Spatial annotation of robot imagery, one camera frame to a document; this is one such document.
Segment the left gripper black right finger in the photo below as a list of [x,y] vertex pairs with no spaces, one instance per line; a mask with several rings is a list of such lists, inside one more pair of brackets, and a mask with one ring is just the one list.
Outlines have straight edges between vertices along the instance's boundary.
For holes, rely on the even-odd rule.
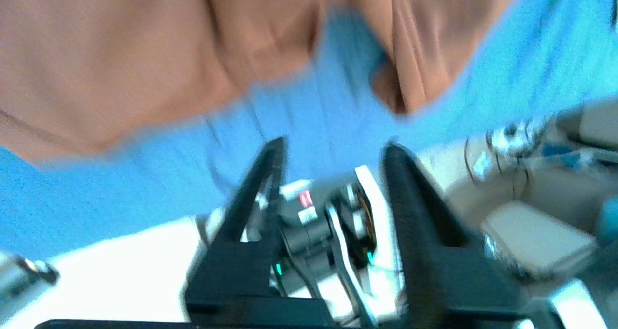
[[400,250],[405,329],[505,329],[525,318],[517,281],[486,258],[484,239],[446,204],[406,148],[382,166]]

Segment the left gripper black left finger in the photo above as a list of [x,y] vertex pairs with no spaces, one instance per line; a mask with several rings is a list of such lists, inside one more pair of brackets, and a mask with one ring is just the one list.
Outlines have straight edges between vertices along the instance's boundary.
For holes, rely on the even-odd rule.
[[[287,142],[274,138],[261,149],[230,202],[206,254],[192,270],[186,287],[186,309],[191,322],[243,322],[253,298],[269,296],[271,267],[280,252],[278,208]],[[266,190],[267,208],[261,213],[260,240],[241,236]]]

